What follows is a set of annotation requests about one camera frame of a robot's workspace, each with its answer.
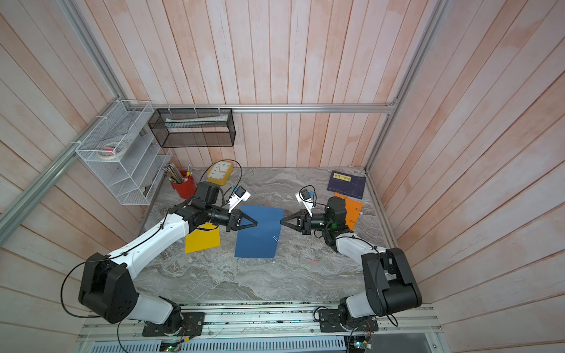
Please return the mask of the blue paper document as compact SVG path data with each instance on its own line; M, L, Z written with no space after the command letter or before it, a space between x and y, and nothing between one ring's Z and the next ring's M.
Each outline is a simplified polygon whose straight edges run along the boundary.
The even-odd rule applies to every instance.
M276 255L278 243L273 239L280 239L285 211L273 207L244 205L241 211L253 217L257 226L237 232L235 245L236 258L273 259Z

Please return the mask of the orange paper document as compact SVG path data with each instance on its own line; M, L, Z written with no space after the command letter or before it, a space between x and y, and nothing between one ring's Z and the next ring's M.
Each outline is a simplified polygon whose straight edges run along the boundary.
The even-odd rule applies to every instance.
M351 230L354 230L358 218L361 215L363 203L338 193L334 193L334 197L339 197L345 200L345 208L347 211L346 224Z

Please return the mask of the yellow paper document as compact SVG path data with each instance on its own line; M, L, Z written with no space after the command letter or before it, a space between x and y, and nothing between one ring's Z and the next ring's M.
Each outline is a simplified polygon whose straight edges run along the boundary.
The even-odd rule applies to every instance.
M206 223L185 237L185 253L191 254L202 250L220 247L219 227Z

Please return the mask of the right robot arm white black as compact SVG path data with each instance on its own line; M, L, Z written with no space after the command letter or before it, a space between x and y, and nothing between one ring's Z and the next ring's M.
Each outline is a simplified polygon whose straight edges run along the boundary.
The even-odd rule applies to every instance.
M280 224L303 235L321 232L334 252L361 265L364 292L340 300L338 314L344 326L371 316L388 316L422 305L419 290L403 250L385 249L358 237L347 224L346 200L331 197L323 213L301 210L283 218Z

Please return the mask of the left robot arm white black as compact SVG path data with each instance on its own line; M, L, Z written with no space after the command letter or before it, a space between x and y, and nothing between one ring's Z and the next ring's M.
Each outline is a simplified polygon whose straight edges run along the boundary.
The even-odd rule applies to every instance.
M79 303L111 324L125 319L163 326L169 334L182 324L180 306L168 299L140 294L133 283L141 271L170 245L206 223L239 231L257 226L237 207L250 198L247 189L232 192L227 207L216 205L221 188L200 182L195 194L173 206L163 220L134 241L107 255L93 254L85 261Z

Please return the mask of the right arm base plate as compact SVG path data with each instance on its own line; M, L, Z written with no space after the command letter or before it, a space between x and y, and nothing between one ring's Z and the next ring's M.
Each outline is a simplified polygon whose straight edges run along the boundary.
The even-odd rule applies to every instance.
M372 316L362 318L350 317L342 309L318 307L313 311L313 319L319 323L322 332L363 331L368 333L379 330L377 320Z

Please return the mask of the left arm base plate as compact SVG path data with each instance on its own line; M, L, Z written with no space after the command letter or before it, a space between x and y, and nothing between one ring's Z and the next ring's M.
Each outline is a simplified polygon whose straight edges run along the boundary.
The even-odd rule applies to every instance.
M193 338L202 334L204 322L205 313L203 312L173 313L172 317L167 319L164 324L146 322L142 336L159 337L182 335Z

